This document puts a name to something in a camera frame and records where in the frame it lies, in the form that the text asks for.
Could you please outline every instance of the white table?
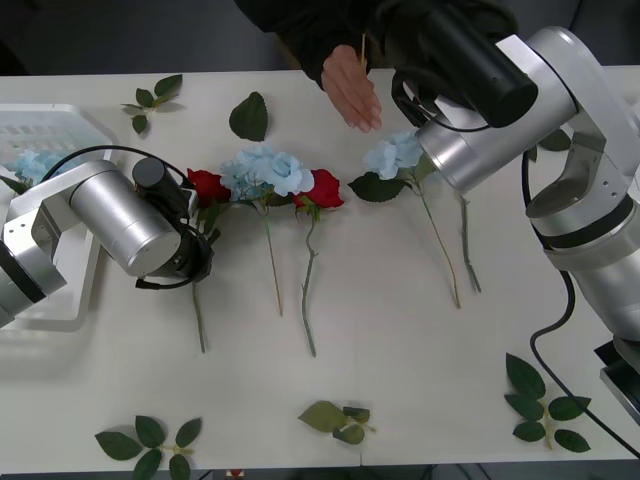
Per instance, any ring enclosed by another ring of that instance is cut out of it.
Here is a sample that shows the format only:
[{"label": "white table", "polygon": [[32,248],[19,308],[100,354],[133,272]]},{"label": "white table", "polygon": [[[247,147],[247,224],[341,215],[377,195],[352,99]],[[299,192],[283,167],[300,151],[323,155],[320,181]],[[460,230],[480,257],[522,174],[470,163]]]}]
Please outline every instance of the white table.
[{"label": "white table", "polygon": [[[625,95],[640,94],[640,68],[609,71]],[[182,169],[215,170],[251,145],[227,121],[257,90],[270,111],[269,143],[310,168],[329,168],[343,185],[363,172],[360,159],[379,139],[409,126],[389,97],[390,72],[372,74],[384,128],[369,135],[346,127],[299,73],[193,74],[177,99],[184,108],[154,114],[150,135],[140,139],[119,104],[161,77],[3,78],[0,102],[74,104],[122,144]],[[127,168],[134,161],[128,157]],[[561,166],[560,155],[541,154],[534,190]],[[532,360],[529,335],[564,307],[559,278],[524,217],[516,163],[468,196],[481,295],[472,293],[462,261],[459,205],[443,185],[431,193],[458,275],[461,311],[415,197],[404,192],[372,206],[346,186],[342,194],[347,203],[326,216],[314,240],[321,254],[311,298],[316,359],[299,312],[307,225],[296,223],[290,207],[272,228],[284,318],[258,219],[240,209],[223,220],[214,272],[200,289],[205,356],[189,289],[135,290],[134,280],[102,254],[90,314],[77,332],[0,332],[0,472],[131,470],[134,461],[110,460],[93,435],[131,425],[136,414],[163,420],[170,435],[202,416],[197,468],[628,458],[583,419],[571,424],[593,447],[583,456],[548,452],[511,435],[517,418],[502,398],[505,352]],[[542,353],[577,394],[593,397],[594,411],[640,446],[640,429],[598,379],[592,350],[608,339],[580,299],[569,325],[541,342]],[[321,399],[370,406],[378,433],[361,448],[315,434],[296,417]]]}]

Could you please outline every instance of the blue hydrangea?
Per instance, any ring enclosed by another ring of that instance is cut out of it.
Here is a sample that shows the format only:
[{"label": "blue hydrangea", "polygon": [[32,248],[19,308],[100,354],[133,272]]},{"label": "blue hydrangea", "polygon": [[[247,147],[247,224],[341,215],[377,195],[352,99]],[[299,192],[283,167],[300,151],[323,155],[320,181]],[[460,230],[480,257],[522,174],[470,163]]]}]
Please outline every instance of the blue hydrangea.
[{"label": "blue hydrangea", "polygon": [[231,200],[250,200],[266,193],[269,186],[278,195],[308,192],[313,175],[288,153],[276,153],[259,145],[236,154],[220,167],[220,184],[231,190]]},{"label": "blue hydrangea", "polygon": [[415,167],[421,155],[415,132],[399,132],[367,152],[363,162],[367,171],[377,173],[382,180],[391,180],[398,175],[398,169]]},{"label": "blue hydrangea", "polygon": [[313,189],[313,174],[293,155],[278,153],[275,157],[264,157],[256,163],[256,176],[273,186],[273,191],[282,197],[290,193],[308,192]]},{"label": "blue hydrangea", "polygon": [[231,190],[231,200],[258,197],[262,194],[263,181],[256,177],[256,163],[263,158],[275,156],[273,149],[259,145],[250,150],[238,152],[233,160],[220,166],[220,184]]},{"label": "blue hydrangea", "polygon": [[[36,153],[33,150],[23,151],[17,160],[8,162],[5,167],[10,172],[14,172],[17,177],[22,179],[31,179],[33,185],[37,185],[42,181],[42,177],[53,167],[56,163],[62,160],[67,153],[52,153],[44,151]],[[54,177],[64,172],[68,172],[72,168],[77,167],[84,163],[84,160],[76,158],[64,164],[55,174]]]}]

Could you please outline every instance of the human hand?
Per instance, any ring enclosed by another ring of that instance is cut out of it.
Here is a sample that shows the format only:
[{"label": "human hand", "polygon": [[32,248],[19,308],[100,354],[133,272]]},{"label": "human hand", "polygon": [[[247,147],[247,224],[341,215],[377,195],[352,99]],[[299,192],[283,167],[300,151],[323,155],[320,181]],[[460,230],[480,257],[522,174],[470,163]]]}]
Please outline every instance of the human hand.
[{"label": "human hand", "polygon": [[331,103],[351,128],[364,133],[382,126],[382,107],[374,86],[360,65],[356,51],[338,45],[323,64],[322,85]]}]

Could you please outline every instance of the robotic arm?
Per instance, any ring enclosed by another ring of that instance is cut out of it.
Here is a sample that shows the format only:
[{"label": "robotic arm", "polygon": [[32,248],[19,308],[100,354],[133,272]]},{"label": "robotic arm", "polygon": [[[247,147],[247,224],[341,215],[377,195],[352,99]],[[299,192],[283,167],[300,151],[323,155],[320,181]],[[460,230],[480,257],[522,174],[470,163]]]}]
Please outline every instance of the robotic arm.
[{"label": "robotic arm", "polygon": [[[11,202],[0,242],[0,327],[66,284],[54,254],[62,233],[80,222],[140,278],[137,287],[175,288],[209,274],[211,248],[187,223],[197,204],[192,185],[178,186],[167,164],[151,157],[135,165],[133,179],[135,187],[114,164],[92,161]],[[153,284],[146,276],[179,282]]]},{"label": "robotic arm", "polygon": [[[638,118],[566,30],[493,45],[440,0],[382,2],[374,17],[369,33],[396,68],[394,100],[459,193],[561,125],[573,129],[564,171],[526,213],[547,258],[571,273],[613,334],[615,349],[598,351],[607,364],[601,378],[640,424],[640,213],[627,195],[640,165]],[[431,114],[434,106],[420,99],[430,80],[422,58],[435,61],[474,109],[440,96]]]}]

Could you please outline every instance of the flower stem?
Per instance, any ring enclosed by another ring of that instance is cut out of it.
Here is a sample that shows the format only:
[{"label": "flower stem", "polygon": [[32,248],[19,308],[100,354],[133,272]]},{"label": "flower stem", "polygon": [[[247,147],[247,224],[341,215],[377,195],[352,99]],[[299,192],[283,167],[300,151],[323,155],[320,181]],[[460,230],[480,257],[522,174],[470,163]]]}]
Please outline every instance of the flower stem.
[{"label": "flower stem", "polygon": [[438,242],[440,242],[440,247],[442,248],[442,252],[444,256],[447,258],[447,263],[449,264],[449,269],[451,270],[451,276],[453,277],[453,300],[457,308],[461,308],[460,306],[460,296],[458,295],[458,282],[456,280],[456,273],[453,270],[453,264],[451,263],[451,259],[449,258],[449,254],[447,253],[447,249],[444,248],[444,243],[440,238],[440,233],[438,232],[438,228],[436,227],[436,222],[433,220],[433,216],[431,215],[431,210],[429,210],[429,206],[427,205],[427,201],[424,198],[424,192],[422,188],[418,185],[418,190],[420,192],[420,199],[422,200],[422,204],[424,205],[424,209],[427,211],[427,215],[429,215],[429,220],[431,220],[431,225],[433,226],[433,230],[436,232],[436,237],[438,237]]},{"label": "flower stem", "polygon": [[473,269],[471,256],[469,255],[469,213],[467,212],[467,205],[469,205],[469,202],[466,198],[461,196],[460,205],[462,206],[462,249],[464,251],[464,264],[467,266],[471,285],[478,293],[482,293],[480,281],[478,280],[476,271]]},{"label": "flower stem", "polygon": [[280,316],[283,316],[282,310],[282,300],[280,298],[280,285],[278,284],[278,274],[276,272],[276,262],[273,259],[273,247],[271,245],[271,232],[269,230],[269,219],[268,215],[265,213],[262,215],[262,219],[264,221],[264,231],[267,234],[267,241],[269,242],[269,254],[271,255],[271,268],[273,269],[273,280],[276,284],[276,295],[278,297],[278,310],[280,311]]},{"label": "flower stem", "polygon": [[553,436],[553,428],[551,427],[551,416],[549,415],[549,408],[543,402],[544,406],[544,444],[548,450],[553,450],[553,443],[551,443],[551,437]]},{"label": "flower stem", "polygon": [[198,290],[197,283],[191,284],[191,298],[193,300],[193,308],[196,310],[196,320],[198,321],[198,335],[200,337],[200,351],[206,352],[206,345],[204,341],[204,325],[202,323],[202,312],[200,311],[200,303],[198,302]]},{"label": "flower stem", "polygon": [[311,228],[309,229],[309,233],[307,233],[307,248],[309,249],[309,264],[307,265],[307,278],[304,281],[304,285],[302,286],[302,322],[304,323],[304,329],[307,333],[307,340],[309,341],[309,349],[311,349],[311,356],[315,358],[316,356],[316,346],[313,343],[313,336],[311,335],[311,327],[309,326],[309,317],[307,313],[307,296],[309,294],[309,280],[311,278],[311,269],[313,268],[313,259],[318,256],[316,252],[311,248],[311,244],[309,240],[311,239],[311,234],[313,233],[313,229],[316,228],[316,220],[313,215],[311,215]]}]

